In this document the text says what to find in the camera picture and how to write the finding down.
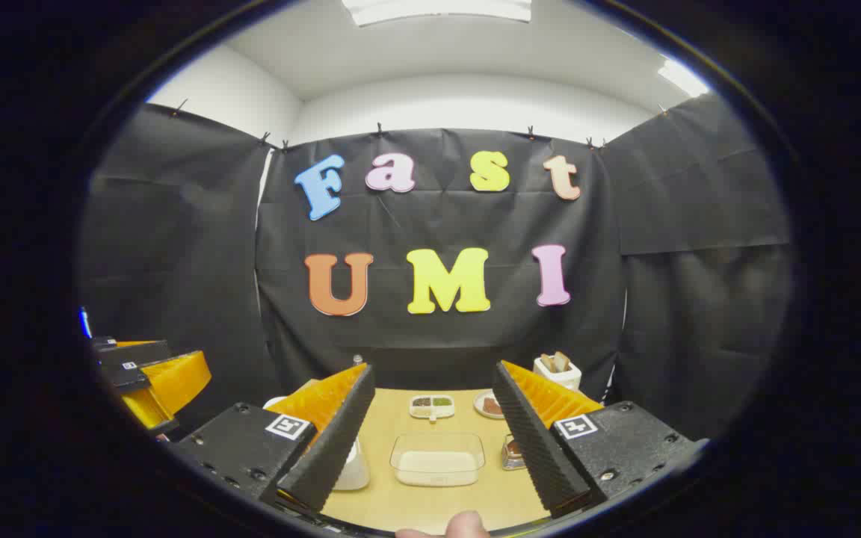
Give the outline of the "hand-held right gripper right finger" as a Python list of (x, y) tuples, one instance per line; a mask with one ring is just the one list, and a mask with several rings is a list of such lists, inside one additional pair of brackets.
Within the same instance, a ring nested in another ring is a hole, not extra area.
[(493, 371), (493, 394), (554, 518), (628, 496), (703, 449), (635, 402), (604, 406), (506, 361)]

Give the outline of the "metal mesh chopstick holder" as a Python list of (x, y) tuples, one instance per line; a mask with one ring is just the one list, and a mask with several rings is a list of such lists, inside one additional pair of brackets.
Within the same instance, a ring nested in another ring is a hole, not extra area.
[(517, 469), (526, 467), (526, 464), (524, 463), (523, 455), (522, 455), (521, 460), (508, 459), (508, 457), (506, 457), (504, 455), (503, 445), (504, 445), (504, 439), (503, 439), (503, 443), (502, 443), (502, 452), (500, 452), (500, 466), (502, 467), (503, 470), (512, 471), (512, 470), (517, 470)]

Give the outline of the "ceiling light panel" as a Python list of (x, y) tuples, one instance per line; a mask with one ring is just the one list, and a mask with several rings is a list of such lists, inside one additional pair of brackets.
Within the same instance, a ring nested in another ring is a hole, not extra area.
[(672, 58), (664, 58), (663, 64), (657, 69), (657, 75), (672, 83), (690, 98), (710, 92), (709, 86), (700, 76)]

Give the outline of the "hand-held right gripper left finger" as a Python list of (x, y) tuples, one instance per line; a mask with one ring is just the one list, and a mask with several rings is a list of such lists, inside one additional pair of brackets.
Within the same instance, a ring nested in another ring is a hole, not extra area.
[(177, 442), (175, 455), (238, 496), (318, 512), (374, 395), (374, 368), (358, 364), (272, 406), (235, 403)]

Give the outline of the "black backdrop cloth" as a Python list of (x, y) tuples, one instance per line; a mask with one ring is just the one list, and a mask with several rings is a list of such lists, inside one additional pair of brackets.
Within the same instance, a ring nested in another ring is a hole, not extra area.
[(145, 105), (93, 171), (92, 331), (201, 350), (188, 431), (359, 355), (384, 389), (484, 389), (564, 352), (578, 388), (718, 437), (793, 297), (762, 151), (718, 99), (602, 149), (462, 129), (270, 144)]

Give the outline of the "white rice cooker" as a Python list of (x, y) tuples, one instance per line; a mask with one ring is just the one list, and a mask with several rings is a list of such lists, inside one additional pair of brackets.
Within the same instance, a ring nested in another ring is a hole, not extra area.
[[(274, 435), (287, 437), (290, 440), (295, 440), (297, 435), (302, 433), (309, 425), (310, 422), (307, 420), (291, 418), (291, 416), (285, 415), (284, 418), (274, 419), (272, 424), (266, 427), (266, 431)], [(363, 455), (361, 440), (359, 440), (359, 437), (355, 437), (333, 490), (361, 490), (368, 486), (369, 481), (370, 471), (368, 462), (366, 462), (366, 457)]]

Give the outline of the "white two-compartment dish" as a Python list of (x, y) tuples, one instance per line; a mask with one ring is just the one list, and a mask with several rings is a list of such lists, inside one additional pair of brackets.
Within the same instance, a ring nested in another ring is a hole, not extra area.
[(450, 408), (443, 409), (434, 408), (434, 406), (411, 406), (411, 401), (413, 401), (414, 398), (424, 398), (425, 396), (427, 396), (427, 398), (434, 398), (434, 396), (448, 396), (454, 402), (454, 399), (450, 395), (413, 396), (413, 398), (411, 398), (409, 402), (409, 415), (411, 416), (411, 418), (427, 419), (430, 420), (430, 422), (435, 422), (436, 420), (441, 418), (450, 418), (455, 414), (455, 404), (453, 406), (450, 406)]

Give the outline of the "white toaster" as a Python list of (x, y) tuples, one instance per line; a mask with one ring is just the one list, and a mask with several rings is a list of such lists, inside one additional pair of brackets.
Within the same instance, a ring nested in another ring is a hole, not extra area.
[(580, 368), (577, 367), (577, 364), (575, 364), (571, 359), (570, 369), (568, 371), (549, 372), (543, 367), (543, 364), (541, 364), (540, 361), (540, 356), (538, 356), (533, 361), (532, 371), (553, 383), (557, 383), (558, 385), (575, 392), (578, 392), (578, 386), (580, 386), (581, 379), (583, 378), (583, 371), (581, 371)]

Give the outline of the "clear plastic container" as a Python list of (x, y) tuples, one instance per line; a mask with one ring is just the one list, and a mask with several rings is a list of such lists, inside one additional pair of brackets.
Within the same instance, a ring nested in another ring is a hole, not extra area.
[(389, 465), (404, 486), (462, 487), (478, 482), (486, 457), (474, 433), (408, 433), (393, 444)]

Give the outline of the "round white plate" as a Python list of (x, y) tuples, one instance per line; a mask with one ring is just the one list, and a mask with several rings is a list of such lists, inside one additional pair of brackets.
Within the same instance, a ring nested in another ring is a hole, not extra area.
[(493, 420), (503, 420), (504, 419), (504, 412), (503, 412), (503, 416), (494, 416), (494, 415), (488, 415), (488, 413), (481, 411), (481, 401), (483, 398), (485, 398), (485, 396), (493, 396), (496, 400), (498, 400), (498, 398), (496, 398), (495, 392), (493, 392), (492, 389), (486, 389), (486, 391), (479, 392), (479, 394), (476, 395), (476, 398), (474, 401), (474, 410), (477, 413), (479, 413), (479, 415), (482, 415), (485, 418), (489, 418), (489, 419), (493, 419)]

